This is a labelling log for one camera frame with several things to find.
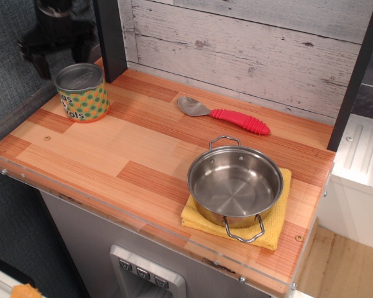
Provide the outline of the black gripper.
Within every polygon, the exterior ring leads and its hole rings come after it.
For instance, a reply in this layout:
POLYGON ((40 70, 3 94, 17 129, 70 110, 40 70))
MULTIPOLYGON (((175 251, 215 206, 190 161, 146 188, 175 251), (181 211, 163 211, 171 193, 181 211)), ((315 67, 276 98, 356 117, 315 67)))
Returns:
POLYGON ((86 63, 94 41, 94 23, 73 20, 70 11, 36 9, 37 25, 18 40, 22 56, 31 59, 42 79, 51 79, 45 55, 69 48, 75 63, 86 63))

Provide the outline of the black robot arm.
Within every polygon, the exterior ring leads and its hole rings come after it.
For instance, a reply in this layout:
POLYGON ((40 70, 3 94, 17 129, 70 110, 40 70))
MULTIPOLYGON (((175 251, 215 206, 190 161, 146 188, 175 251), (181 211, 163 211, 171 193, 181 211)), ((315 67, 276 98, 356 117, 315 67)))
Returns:
POLYGON ((36 1, 37 25, 17 44, 25 61, 33 64, 42 79, 50 79, 45 56, 70 49, 75 62, 88 61, 94 35, 94 23, 73 20, 72 1, 36 1))

